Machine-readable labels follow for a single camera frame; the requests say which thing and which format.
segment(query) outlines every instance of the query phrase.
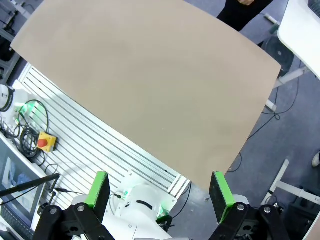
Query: shoe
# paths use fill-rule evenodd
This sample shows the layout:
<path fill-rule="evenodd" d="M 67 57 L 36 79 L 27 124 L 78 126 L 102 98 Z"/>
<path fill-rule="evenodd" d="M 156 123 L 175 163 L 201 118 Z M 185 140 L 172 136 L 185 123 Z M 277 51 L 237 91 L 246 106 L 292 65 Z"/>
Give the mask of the shoe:
<path fill-rule="evenodd" d="M 318 153 L 314 156 L 313 160 L 312 160 L 312 167 L 316 168 L 320 165 L 320 151 L 318 151 Z"/>

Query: screw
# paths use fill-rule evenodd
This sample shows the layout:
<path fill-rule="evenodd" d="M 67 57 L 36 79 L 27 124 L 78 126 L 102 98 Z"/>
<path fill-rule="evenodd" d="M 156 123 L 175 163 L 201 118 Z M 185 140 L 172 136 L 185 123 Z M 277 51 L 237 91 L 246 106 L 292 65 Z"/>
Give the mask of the screw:
<path fill-rule="evenodd" d="M 57 209 L 56 208 L 52 208 L 51 210 L 50 210 L 50 213 L 51 214 L 55 214 L 57 212 Z"/>
<path fill-rule="evenodd" d="M 238 206 L 236 206 L 236 208 L 237 208 L 239 211 L 245 210 L 245 206 L 243 206 L 242 204 L 239 204 Z"/>
<path fill-rule="evenodd" d="M 83 205 L 78 206 L 79 212 L 83 212 L 84 210 L 85 210 L 85 206 L 83 206 Z"/>
<path fill-rule="evenodd" d="M 263 211 L 266 213 L 266 214 L 269 214 L 271 212 L 271 209 L 270 207 L 266 206 L 264 207 Z"/>

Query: computer monitor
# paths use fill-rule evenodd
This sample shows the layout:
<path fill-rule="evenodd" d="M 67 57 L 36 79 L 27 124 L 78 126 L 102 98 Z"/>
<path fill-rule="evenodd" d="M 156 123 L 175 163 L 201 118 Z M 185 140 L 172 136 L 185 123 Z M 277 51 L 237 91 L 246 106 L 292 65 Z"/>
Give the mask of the computer monitor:
<path fill-rule="evenodd" d="M 0 191 L 46 176 L 44 172 L 41 173 L 41 170 L 37 169 L 37 166 L 29 162 L 2 133 L 0 133 L 0 153 Z M 31 228 L 43 189 L 42 184 L 5 206 Z M 6 195 L 1 199 L 7 202 L 27 191 Z"/>

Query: concrete floor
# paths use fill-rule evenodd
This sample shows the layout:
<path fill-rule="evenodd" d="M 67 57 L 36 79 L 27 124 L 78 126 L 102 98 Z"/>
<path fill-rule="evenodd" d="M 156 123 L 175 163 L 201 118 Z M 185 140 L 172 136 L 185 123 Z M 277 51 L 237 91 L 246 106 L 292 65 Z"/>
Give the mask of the concrete floor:
<path fill-rule="evenodd" d="M 27 4 L 32 4 L 36 8 L 40 2 L 41 0 L 28 0 Z M 225 5 L 225 0 L 187 0 L 187 2 L 213 16 L 217 16 Z M 281 21 L 286 6 L 287 0 L 274 0 L 263 13 L 269 13 Z M 24 22 L 25 19 L 18 16 L 13 29 L 18 31 Z M 257 44 L 270 36 L 268 32 L 270 27 L 271 24 L 262 15 L 258 15 L 241 33 Z M 20 62 L 12 79 L 19 76 L 24 64 L 24 61 Z M 300 60 L 296 58 L 291 70 L 297 69 L 299 64 Z M 287 110 L 292 105 L 297 91 L 297 81 L 293 80 L 279 88 L 277 98 L 279 112 Z M 275 99 L 275 90 L 270 99 Z M 243 161 L 239 170 L 226 174 L 232 193 L 246 196 L 252 206 L 258 207 L 285 159 L 290 161 L 290 165 L 283 177 L 284 182 L 294 186 L 308 182 L 318 187 L 320 171 L 312 168 L 311 160 L 320 149 L 320 135 L 317 134 L 320 131 L 318 124 L 320 116 L 317 114 L 319 109 L 319 80 L 312 73 L 305 74 L 299 79 L 298 96 L 293 108 L 282 114 L 280 120 L 271 120 L 266 127 L 248 140 L 241 150 Z M 270 117 L 272 116 L 262 114 L 253 132 Z M 235 169 L 239 163 L 240 159 L 237 158 L 231 168 Z M 295 198 L 281 190 L 277 190 L 275 194 L 284 206 Z M 179 199 L 171 212 L 173 216 L 183 207 L 187 197 L 188 193 Z M 207 198 L 209 198 L 208 192 L 192 185 L 189 200 L 182 213 L 173 220 L 175 226 L 170 228 L 169 234 L 193 240 L 209 239 L 217 227 L 217 220 L 212 202 L 206 201 Z"/>

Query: white desk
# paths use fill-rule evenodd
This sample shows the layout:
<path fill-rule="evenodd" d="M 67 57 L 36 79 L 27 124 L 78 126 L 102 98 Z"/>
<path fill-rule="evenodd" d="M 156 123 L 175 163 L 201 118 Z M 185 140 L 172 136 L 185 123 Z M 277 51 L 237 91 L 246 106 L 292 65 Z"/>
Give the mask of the white desk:
<path fill-rule="evenodd" d="M 320 18 L 308 7 L 308 0 L 289 0 L 280 28 L 280 41 L 304 64 L 278 79 L 275 88 L 312 71 L 320 78 Z"/>

